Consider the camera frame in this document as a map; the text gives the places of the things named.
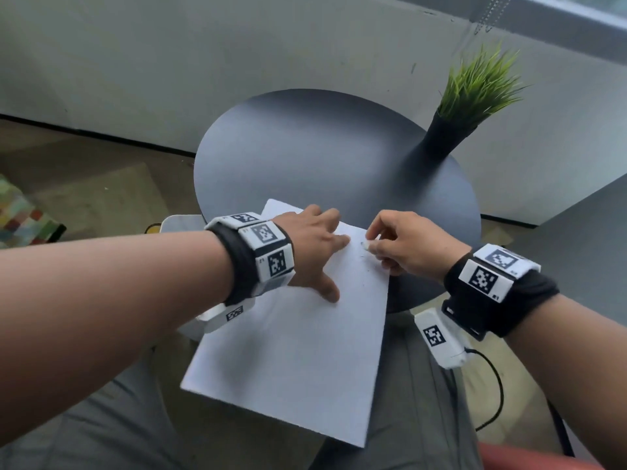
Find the black vase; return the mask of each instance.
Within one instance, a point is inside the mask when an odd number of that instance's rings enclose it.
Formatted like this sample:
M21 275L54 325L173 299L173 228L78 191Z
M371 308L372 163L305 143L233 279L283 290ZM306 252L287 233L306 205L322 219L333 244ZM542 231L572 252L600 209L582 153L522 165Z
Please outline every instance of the black vase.
M476 126L455 125L444 120L438 112L435 112L431 125L427 129L423 141L420 142L420 148L429 157L443 160L475 129Z

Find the black wristband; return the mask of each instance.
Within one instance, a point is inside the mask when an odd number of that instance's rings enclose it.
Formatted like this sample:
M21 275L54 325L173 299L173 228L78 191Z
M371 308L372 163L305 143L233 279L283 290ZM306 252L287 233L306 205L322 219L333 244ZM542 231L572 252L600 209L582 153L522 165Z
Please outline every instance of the black wristband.
M555 281L530 270L514 281L506 298L498 303L459 280L471 258L473 251L458 260L444 277L444 287L451 298L444 302L442 311L477 339L482 339L485 332L507 336L535 308L559 294Z
M237 230L219 222L209 229L220 240L233 264L233 290L224 301L226 306L235 305L250 298L259 274L255 265L255 253L248 247Z

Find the white wall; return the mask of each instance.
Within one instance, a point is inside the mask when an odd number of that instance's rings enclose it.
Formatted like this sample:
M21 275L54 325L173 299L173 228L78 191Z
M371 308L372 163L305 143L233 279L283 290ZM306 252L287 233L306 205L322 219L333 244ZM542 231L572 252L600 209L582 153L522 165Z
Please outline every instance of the white wall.
M538 224L627 172L625 68L467 25L393 0L0 0L0 111L195 151L247 97L316 87L427 127L459 50L503 37L532 87L455 152L482 212Z

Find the hand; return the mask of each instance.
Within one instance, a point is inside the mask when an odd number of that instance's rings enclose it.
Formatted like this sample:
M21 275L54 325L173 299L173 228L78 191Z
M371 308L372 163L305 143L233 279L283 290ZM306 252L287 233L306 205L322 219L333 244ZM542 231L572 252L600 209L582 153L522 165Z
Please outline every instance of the hand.
M331 256L350 242L349 236L333 234L340 224L340 212L337 209L322 212L320 206L311 204L300 214L287 212L272 221L292 240L296 275L290 285L310 287L330 302L340 300L337 285L322 272Z
M471 250L469 245L415 212L381 211L365 238L368 251L381 260L390 275L406 271L439 282Z

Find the green plant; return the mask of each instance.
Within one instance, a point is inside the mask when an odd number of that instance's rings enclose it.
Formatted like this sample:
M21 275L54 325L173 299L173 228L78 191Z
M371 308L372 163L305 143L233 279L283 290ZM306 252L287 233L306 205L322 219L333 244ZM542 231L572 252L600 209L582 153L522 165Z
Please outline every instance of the green plant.
M518 52L489 54L483 46L471 62L462 57L461 66L448 74L448 82L438 107L438 114L450 123L474 128L509 104L518 102L520 76L509 73Z

